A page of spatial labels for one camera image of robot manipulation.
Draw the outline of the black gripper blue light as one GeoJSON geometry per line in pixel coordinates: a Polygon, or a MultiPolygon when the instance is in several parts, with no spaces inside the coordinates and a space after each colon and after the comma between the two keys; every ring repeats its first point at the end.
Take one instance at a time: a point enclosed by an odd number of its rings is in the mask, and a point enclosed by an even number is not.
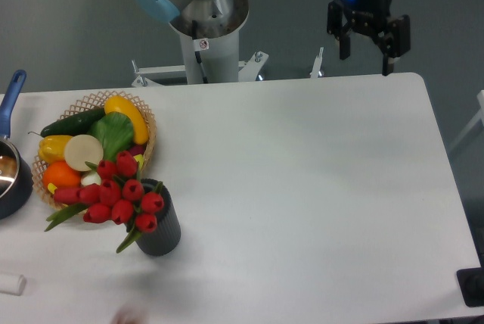
{"type": "Polygon", "coordinates": [[[411,50],[411,20],[407,14],[390,19],[391,2],[333,0],[328,4],[327,33],[339,43],[340,60],[351,55],[350,31],[369,37],[383,33],[379,44],[383,54],[382,75],[388,76],[394,71],[397,60],[411,50]]]}

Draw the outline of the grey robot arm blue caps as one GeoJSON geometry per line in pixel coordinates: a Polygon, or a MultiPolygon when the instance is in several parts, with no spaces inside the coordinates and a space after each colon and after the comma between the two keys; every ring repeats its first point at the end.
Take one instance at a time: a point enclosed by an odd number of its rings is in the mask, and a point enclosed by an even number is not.
{"type": "MultiPolygon", "coordinates": [[[[190,84],[257,79],[267,55],[255,53],[239,66],[239,32],[249,15],[248,0],[135,0],[143,11],[177,32],[190,84]]],[[[382,74],[411,48],[407,15],[392,17],[392,0],[333,0],[327,33],[338,41],[340,59],[350,56],[352,33],[370,38],[383,55],[382,74]]]]}

